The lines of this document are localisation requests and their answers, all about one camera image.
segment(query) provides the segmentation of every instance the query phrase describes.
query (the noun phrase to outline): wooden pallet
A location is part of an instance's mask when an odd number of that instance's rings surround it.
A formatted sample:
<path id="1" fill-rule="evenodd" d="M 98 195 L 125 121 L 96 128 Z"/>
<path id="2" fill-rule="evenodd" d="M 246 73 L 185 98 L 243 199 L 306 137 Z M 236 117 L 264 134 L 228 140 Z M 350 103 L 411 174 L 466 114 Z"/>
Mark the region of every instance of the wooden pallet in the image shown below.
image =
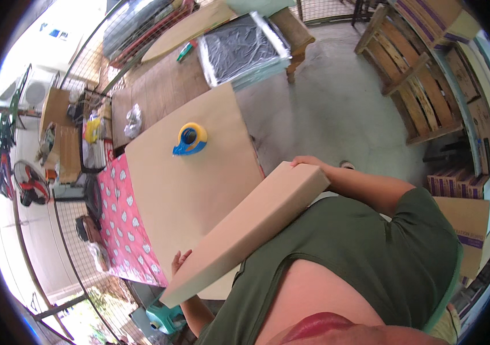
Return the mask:
<path id="1" fill-rule="evenodd" d="M 354 49 L 377 69 L 415 144 L 463 128 L 454 94 L 421 38 L 390 7 L 380 4 Z"/>

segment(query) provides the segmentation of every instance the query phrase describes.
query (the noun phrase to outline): green plastic stool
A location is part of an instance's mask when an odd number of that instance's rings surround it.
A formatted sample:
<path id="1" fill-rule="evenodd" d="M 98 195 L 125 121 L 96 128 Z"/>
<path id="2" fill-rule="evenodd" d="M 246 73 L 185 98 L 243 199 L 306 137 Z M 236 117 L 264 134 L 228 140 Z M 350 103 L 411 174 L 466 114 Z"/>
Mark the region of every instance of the green plastic stool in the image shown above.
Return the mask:
<path id="1" fill-rule="evenodd" d="M 423 326 L 422 331 L 425 333 L 429 333 L 433 327 L 439 322 L 441 319 L 441 316 L 444 313 L 444 310 L 447 307 L 448 302 L 452 298 L 452 293 L 454 292 L 454 287 L 456 286 L 456 283 L 460 279 L 460 266 L 462 265 L 462 258 L 464 257 L 464 248 L 458 241 L 457 247 L 456 247 L 456 268 L 454 270 L 454 274 L 452 275 L 452 279 L 450 280 L 450 285 L 448 286 L 447 291 L 444 293 L 443 298 L 433 311 L 433 315 L 429 318 L 425 326 Z"/>
<path id="2" fill-rule="evenodd" d="M 159 294 L 149 307 L 147 307 L 146 315 L 149 321 L 151 321 L 152 328 L 158 329 L 166 335 L 172 335 L 184 328 L 184 326 L 187 325 L 187 322 L 183 320 L 175 324 L 172 321 L 176 316 L 184 314 L 179 305 L 173 308 L 169 308 L 165 305 L 162 307 L 155 305 L 162 295 L 162 293 Z"/>

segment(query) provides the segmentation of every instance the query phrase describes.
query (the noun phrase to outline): hello kitty pattern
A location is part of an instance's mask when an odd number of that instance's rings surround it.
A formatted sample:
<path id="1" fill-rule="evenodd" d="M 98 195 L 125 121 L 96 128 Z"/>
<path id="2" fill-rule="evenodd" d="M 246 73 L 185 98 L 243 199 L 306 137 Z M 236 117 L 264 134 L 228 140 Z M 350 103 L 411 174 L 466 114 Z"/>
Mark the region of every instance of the hello kitty pattern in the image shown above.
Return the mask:
<path id="1" fill-rule="evenodd" d="M 105 206 L 99 221 L 103 229 L 101 236 L 112 264 L 109 273 L 166 287 L 168 281 L 152 251 L 134 202 L 126 155 L 107 163 L 97 180 Z"/>

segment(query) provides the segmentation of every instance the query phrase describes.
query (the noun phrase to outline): blue tape dispenser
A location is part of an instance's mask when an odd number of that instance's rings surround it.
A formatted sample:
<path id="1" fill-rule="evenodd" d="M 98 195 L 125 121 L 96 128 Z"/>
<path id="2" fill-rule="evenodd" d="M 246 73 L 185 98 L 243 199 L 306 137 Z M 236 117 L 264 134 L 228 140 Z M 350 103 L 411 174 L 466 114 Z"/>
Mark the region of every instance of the blue tape dispenser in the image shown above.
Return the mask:
<path id="1" fill-rule="evenodd" d="M 189 122 L 180 129 L 178 140 L 178 146 L 172 149 L 173 155 L 196 154 L 207 145 L 207 131 L 195 122 Z"/>

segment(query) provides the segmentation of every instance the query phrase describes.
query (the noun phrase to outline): yellow plastic bag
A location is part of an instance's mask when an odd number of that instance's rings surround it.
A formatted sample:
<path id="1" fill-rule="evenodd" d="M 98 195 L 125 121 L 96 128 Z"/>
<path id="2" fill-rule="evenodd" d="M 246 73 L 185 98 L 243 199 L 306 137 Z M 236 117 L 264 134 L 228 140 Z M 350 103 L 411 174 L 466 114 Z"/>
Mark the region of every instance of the yellow plastic bag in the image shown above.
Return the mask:
<path id="1" fill-rule="evenodd" d="M 99 138 L 99 129 L 102 124 L 101 118 L 86 122 L 86 130 L 84 131 L 84 139 L 89 143 L 94 143 Z"/>

